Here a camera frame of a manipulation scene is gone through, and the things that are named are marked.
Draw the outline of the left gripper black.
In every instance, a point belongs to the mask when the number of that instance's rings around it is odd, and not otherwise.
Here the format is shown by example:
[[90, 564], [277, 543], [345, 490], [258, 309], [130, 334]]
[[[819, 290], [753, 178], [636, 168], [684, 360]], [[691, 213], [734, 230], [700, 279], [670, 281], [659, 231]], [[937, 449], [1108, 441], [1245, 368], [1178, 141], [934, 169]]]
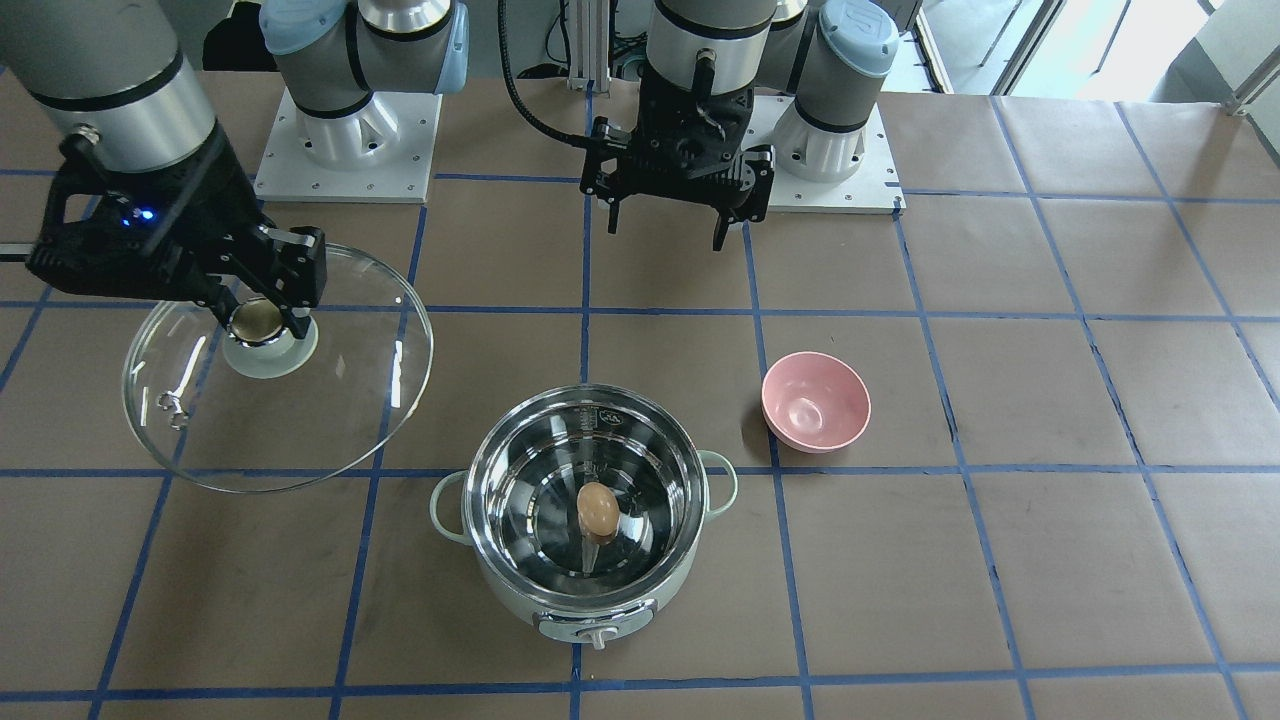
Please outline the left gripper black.
[[580, 190], [604, 201], [607, 232], [618, 232], [621, 205], [635, 195], [714, 209], [714, 252], [723, 250], [732, 225], [763, 222], [774, 154], [768, 143], [742, 146], [754, 104], [750, 85], [700, 96], [646, 70], [635, 127], [623, 131], [596, 117], [588, 136]]

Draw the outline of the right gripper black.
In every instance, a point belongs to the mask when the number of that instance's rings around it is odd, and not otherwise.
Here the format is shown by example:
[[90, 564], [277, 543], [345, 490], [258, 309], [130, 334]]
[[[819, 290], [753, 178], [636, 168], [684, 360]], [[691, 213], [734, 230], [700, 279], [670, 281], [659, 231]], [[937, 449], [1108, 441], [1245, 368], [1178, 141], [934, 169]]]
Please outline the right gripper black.
[[65, 293], [189, 301], [230, 325], [242, 306], [225, 275], [273, 300], [307, 340], [326, 284], [320, 228], [280, 229], [262, 213], [227, 133], [159, 170], [109, 170], [84, 129], [60, 143], [26, 268]]

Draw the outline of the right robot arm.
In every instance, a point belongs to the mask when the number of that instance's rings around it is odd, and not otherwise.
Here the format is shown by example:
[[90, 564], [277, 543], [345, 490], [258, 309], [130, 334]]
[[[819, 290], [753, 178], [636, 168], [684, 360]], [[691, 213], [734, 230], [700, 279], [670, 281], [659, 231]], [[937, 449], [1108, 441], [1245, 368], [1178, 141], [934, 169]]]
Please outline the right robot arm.
[[[454, 94], [468, 64], [461, 1], [265, 1], [250, 44], [321, 129], [379, 94]], [[282, 229], [257, 196], [156, 1], [5, 1], [3, 64], [60, 132], [37, 238], [8, 263], [64, 293], [189, 302], [242, 343], [250, 302], [273, 342], [306, 341], [326, 241]]]

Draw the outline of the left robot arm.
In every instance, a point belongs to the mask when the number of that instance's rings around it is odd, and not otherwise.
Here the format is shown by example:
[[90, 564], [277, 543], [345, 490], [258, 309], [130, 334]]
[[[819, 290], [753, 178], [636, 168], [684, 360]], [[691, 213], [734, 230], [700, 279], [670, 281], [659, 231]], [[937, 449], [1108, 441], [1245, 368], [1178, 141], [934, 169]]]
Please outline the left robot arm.
[[900, 32], [873, 1], [657, 1], [637, 117], [598, 117], [581, 191], [710, 208], [714, 249], [772, 209], [864, 211], [891, 154], [876, 108]]

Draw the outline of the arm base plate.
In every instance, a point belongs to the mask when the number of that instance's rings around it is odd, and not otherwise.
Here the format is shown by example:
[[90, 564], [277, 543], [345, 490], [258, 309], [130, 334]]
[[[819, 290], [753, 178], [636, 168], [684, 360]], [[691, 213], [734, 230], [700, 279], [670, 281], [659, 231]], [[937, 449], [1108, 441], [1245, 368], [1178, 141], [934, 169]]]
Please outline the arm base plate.
[[792, 97], [758, 97], [742, 142], [774, 151], [768, 211], [865, 215], [906, 208], [877, 104], [861, 128], [844, 135], [806, 124], [792, 105]]
[[255, 192], [271, 202], [421, 205], [440, 110], [438, 95], [383, 92], [349, 117], [321, 119], [283, 94]]

